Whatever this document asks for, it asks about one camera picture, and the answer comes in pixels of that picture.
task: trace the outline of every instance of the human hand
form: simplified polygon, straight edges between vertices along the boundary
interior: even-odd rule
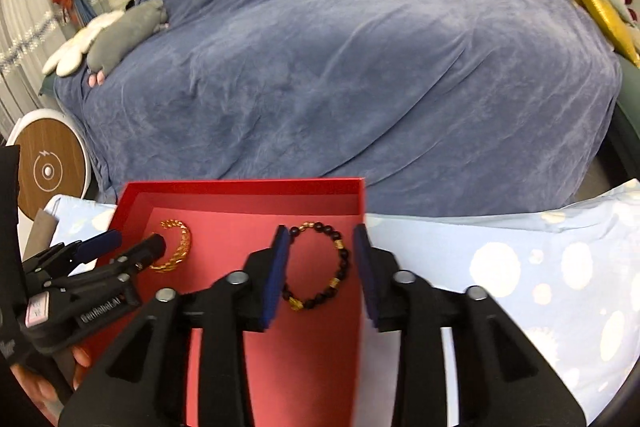
[[[91,365],[91,357],[82,349],[82,347],[74,346],[71,348],[71,352],[76,360],[76,370],[74,372],[73,387],[77,389],[84,379],[84,374],[87,368]],[[22,367],[19,364],[11,366],[11,371],[14,377],[20,383],[20,386],[31,399],[40,412],[49,420],[53,425],[58,425],[58,418],[54,415],[46,406],[47,402],[56,402],[58,395],[53,386],[40,375],[36,375],[29,369]]]

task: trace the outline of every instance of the gold sequin pillow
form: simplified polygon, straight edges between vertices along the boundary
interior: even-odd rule
[[[617,10],[608,0],[580,0],[607,39],[618,53],[628,58],[640,68],[640,56],[636,51],[631,34],[620,18]]]

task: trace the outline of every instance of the polka dot fabric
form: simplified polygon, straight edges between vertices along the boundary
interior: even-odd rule
[[[394,252],[403,269],[436,287],[460,292],[484,286],[555,368],[589,422],[610,402],[640,355],[636,180],[593,200],[538,214],[370,215],[367,228],[373,245]],[[370,383],[382,389],[374,397],[382,427],[389,425],[386,409],[392,407],[395,388],[385,382],[396,376],[399,343],[390,337],[376,340],[367,328],[361,355],[367,379],[361,378],[360,385],[369,399],[376,394],[367,389]],[[375,343],[376,357],[392,360],[384,371],[377,363],[374,375],[367,370],[373,357],[368,343]],[[390,398],[383,396],[385,390]],[[456,396],[454,382],[447,393]],[[455,425],[457,413],[452,407],[449,412],[449,424]]]

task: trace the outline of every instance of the gold bead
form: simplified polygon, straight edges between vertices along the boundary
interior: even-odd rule
[[[291,306],[291,309],[295,312],[299,312],[302,308],[305,307],[302,301],[296,299],[295,297],[289,297],[289,305]]]

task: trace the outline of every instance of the metal screw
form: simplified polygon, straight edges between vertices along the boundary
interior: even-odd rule
[[[226,281],[229,284],[243,284],[249,280],[249,276],[243,271],[231,272],[226,276]]]
[[[160,302],[169,302],[175,299],[175,290],[171,288],[162,288],[156,292],[156,299]]]
[[[400,284],[411,284],[415,282],[415,273],[409,270],[400,270],[394,273],[394,281]]]
[[[466,290],[466,294],[471,300],[474,301],[482,301],[488,297],[485,289],[482,288],[482,286],[471,286]]]

